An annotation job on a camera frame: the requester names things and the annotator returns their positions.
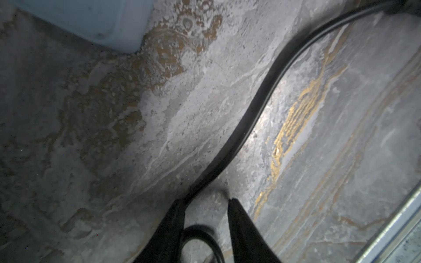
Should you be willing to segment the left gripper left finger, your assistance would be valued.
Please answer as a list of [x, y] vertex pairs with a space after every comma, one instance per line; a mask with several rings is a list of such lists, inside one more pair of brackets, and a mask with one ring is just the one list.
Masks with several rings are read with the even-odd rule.
[[185, 207], [176, 200], [135, 263], [177, 263], [184, 231]]

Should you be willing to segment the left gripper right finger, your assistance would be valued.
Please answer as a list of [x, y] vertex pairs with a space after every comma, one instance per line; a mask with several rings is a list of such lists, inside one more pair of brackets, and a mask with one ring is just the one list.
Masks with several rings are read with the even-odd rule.
[[228, 222], [236, 263], [280, 263], [236, 198], [228, 201]]

